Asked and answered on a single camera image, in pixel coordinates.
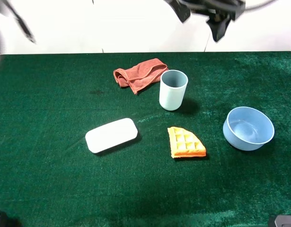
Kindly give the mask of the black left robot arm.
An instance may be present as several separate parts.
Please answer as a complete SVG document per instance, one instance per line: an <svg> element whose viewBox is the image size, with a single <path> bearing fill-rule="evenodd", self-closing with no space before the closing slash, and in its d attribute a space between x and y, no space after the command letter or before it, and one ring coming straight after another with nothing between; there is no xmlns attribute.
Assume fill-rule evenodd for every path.
<svg viewBox="0 0 291 227"><path fill-rule="evenodd" d="M28 28L24 19L16 12L14 7L11 5L9 0L0 0L0 14L3 14L3 8L6 7L14 15L16 22L19 28L22 30L25 37L32 43L36 43L36 39L30 29Z"/></svg>

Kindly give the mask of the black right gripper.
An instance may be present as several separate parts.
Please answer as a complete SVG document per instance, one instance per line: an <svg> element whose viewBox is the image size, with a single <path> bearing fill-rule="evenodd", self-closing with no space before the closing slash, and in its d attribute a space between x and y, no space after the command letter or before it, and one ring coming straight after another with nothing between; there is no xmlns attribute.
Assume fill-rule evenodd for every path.
<svg viewBox="0 0 291 227"><path fill-rule="evenodd" d="M215 42L222 39L231 21L245 11L243 0L165 0L184 23L192 14L205 15Z"/></svg>

